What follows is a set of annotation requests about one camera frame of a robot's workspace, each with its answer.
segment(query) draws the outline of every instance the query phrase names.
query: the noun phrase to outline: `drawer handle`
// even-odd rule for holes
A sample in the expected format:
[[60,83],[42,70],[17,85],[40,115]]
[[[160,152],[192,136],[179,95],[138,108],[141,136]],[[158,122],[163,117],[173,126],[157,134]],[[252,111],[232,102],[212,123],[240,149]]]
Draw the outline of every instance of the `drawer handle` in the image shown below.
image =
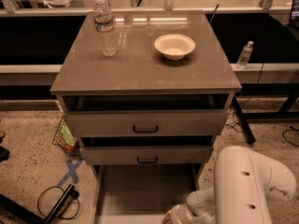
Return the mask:
[[156,127],[153,128],[153,129],[138,129],[138,128],[136,128],[136,126],[134,125],[134,126],[133,126],[133,131],[134,131],[135,133],[157,133],[157,132],[159,131],[159,126],[156,125]]
[[158,157],[155,157],[153,161],[142,161],[142,159],[139,159],[139,157],[137,157],[137,162],[140,164],[153,164],[158,162]]

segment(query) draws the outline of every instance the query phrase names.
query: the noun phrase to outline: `blue tape mark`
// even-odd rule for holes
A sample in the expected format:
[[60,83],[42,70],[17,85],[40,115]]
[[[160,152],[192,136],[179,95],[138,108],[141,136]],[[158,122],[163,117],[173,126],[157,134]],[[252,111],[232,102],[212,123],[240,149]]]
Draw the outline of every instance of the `blue tape mark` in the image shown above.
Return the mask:
[[78,176],[76,174],[76,169],[83,163],[83,159],[79,159],[76,161],[75,165],[73,165],[73,162],[71,160],[68,160],[66,162],[66,165],[68,167],[68,172],[63,177],[63,179],[57,184],[58,187],[61,187],[69,177],[72,177],[73,182],[76,184],[78,183]]

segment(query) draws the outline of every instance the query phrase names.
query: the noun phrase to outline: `clear water bottle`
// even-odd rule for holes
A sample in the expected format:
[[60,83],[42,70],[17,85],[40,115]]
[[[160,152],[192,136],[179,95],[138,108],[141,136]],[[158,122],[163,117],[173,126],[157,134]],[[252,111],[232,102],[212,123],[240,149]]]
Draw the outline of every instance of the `clear water bottle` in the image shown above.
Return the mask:
[[100,36],[100,50],[103,55],[107,57],[115,55],[118,51],[118,38],[114,31],[111,9],[105,4],[105,0],[95,0],[93,19]]
[[253,41],[249,41],[246,46],[243,47],[242,52],[237,60],[237,68],[245,69],[251,53],[253,52]]

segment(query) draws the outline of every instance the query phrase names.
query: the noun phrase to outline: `white robotic arm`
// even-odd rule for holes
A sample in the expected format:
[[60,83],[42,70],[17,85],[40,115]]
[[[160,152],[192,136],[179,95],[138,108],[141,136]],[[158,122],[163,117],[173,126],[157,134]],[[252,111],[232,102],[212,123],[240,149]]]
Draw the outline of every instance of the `white robotic arm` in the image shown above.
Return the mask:
[[227,147],[216,160],[214,188],[192,192],[164,223],[270,224],[268,204],[291,200],[296,188],[281,162],[245,147]]

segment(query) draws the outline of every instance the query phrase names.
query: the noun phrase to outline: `floor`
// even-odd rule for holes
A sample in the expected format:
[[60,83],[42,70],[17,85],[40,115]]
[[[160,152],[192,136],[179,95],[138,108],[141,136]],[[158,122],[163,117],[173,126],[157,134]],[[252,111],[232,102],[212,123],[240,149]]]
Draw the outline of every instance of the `floor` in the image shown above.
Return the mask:
[[[277,110],[282,104],[282,99],[242,99],[244,102],[242,108],[245,112],[258,110]],[[295,104],[293,109],[298,109],[299,104]],[[94,217],[92,217],[94,203],[94,193],[96,192],[97,180],[93,174],[92,169],[87,166],[80,157],[72,157],[65,154],[65,152],[58,146],[53,144],[57,127],[61,121],[61,111],[56,101],[0,101],[0,130],[6,133],[3,139],[2,147],[5,147],[10,151],[9,159],[7,161],[0,162],[0,193],[7,196],[12,201],[20,204],[26,209],[34,212],[42,217],[37,210],[37,201],[42,192],[52,186],[59,186],[66,189],[69,184],[75,186],[79,192],[78,202],[79,211],[78,217],[75,219],[55,219],[52,223],[91,223]],[[289,125],[295,128],[299,128],[298,120],[259,120],[250,121],[249,126],[252,129],[256,142],[253,145],[248,145],[246,142],[246,136],[242,133],[242,129],[237,124],[237,116],[232,109],[227,125],[224,128],[222,134],[217,138],[214,146],[214,151],[210,158],[209,163],[204,167],[201,173],[198,186],[199,188],[207,188],[213,185],[213,170],[214,163],[217,158],[217,154],[227,146],[242,146],[249,147],[264,155],[267,155],[275,160],[278,160],[288,166],[294,173],[297,180],[299,180],[299,135],[296,132],[287,132],[285,136],[294,145],[291,145],[283,138],[282,134],[285,130],[289,129]],[[161,199],[165,201],[167,197],[157,195],[158,189],[161,193],[164,191],[170,191],[173,193],[173,204],[177,202],[183,202],[184,196],[179,196],[176,191],[183,190],[186,192],[192,190],[190,183],[182,183],[183,186],[173,186],[174,189],[166,188],[164,181],[174,180],[173,182],[179,183],[179,174],[184,174],[183,168],[176,168],[176,173],[168,172],[164,168],[154,167],[154,170],[146,171],[147,178],[144,182],[148,183],[148,186],[153,187],[151,191],[151,199],[156,201]],[[145,190],[140,188],[138,182],[135,182],[134,188],[128,190],[130,187],[123,181],[132,179],[133,174],[136,174],[142,178],[145,178],[142,174],[144,170],[134,170],[123,167],[113,167],[109,169],[107,175],[116,175],[115,182],[108,184],[106,192],[111,195],[110,198],[114,200],[120,196],[123,190],[123,201],[132,205],[132,209],[136,209],[136,203],[138,210],[142,210],[146,205],[147,208],[151,206],[153,214],[156,214],[154,210],[161,209],[159,204],[151,202],[150,199],[138,200],[133,204],[129,202],[130,191],[140,191],[140,197],[145,193]],[[156,178],[151,178],[149,174],[159,172],[164,175],[164,178],[160,181]],[[118,190],[119,193],[113,193],[112,190]],[[46,191],[39,200],[39,208],[47,214],[49,210],[56,204],[62,191],[55,188]],[[275,206],[270,206],[270,214],[273,224],[297,224],[299,223],[299,191],[297,190],[294,198],[287,203],[279,203]],[[78,210],[78,204],[73,202],[67,211],[63,214],[63,217],[72,217]],[[159,216],[150,219],[150,221],[141,221],[138,219],[140,213],[135,212],[131,218],[128,218],[126,213],[122,213],[123,218],[120,223],[161,223],[164,213],[159,213]],[[99,216],[96,221],[98,223],[118,223],[115,219],[111,218],[103,220],[103,217]],[[20,223],[20,220],[16,219],[10,213],[0,210],[0,223]]]

